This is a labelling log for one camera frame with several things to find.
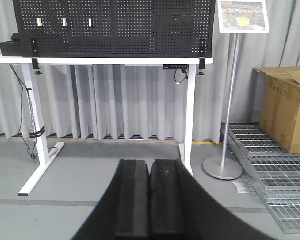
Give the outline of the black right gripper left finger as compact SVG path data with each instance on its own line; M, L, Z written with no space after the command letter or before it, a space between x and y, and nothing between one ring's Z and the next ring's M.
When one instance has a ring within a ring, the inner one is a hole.
M150 179L144 160L120 160L106 192L75 240L148 240Z

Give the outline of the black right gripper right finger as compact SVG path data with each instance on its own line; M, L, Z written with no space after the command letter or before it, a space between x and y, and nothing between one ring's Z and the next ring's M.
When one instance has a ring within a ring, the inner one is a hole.
M218 203L180 160L155 160L150 189L153 240L271 239Z

